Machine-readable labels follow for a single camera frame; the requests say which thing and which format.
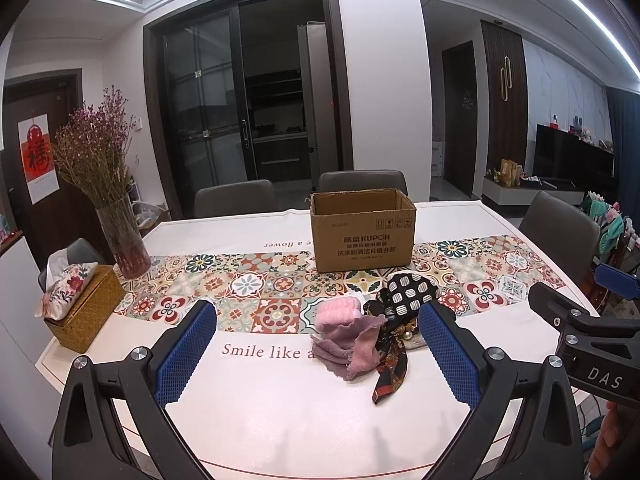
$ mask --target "woven tissue box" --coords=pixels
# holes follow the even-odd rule
[[[113,268],[98,266],[69,313],[60,321],[45,318],[44,322],[62,346],[83,354],[124,295]]]

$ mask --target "red fu character poster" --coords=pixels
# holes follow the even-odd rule
[[[24,177],[31,203],[35,204],[60,189],[53,165],[47,116],[40,115],[18,123],[18,135]]]

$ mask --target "wooden wall panel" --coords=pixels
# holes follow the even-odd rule
[[[524,167],[529,105],[522,37],[486,21],[482,21],[482,34],[489,78],[487,168],[499,168],[503,158],[514,160]],[[510,88],[505,85],[508,82],[509,62]]]

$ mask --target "purple cloth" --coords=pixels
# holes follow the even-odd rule
[[[384,314],[363,316],[346,325],[324,325],[322,336],[311,336],[312,352],[329,371],[346,381],[378,366],[380,355],[376,341],[380,327],[386,323]]]

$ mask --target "patterned table runner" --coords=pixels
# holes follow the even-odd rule
[[[321,301],[349,292],[369,299],[398,270],[416,270],[436,283],[440,302],[457,316],[524,301],[535,282],[564,285],[524,241],[509,235],[416,244],[411,265],[391,269],[319,274],[313,254],[300,251],[157,256],[135,280],[115,270],[127,291],[116,314],[177,324],[188,304],[207,296],[216,303],[219,330],[252,333],[316,333]]]

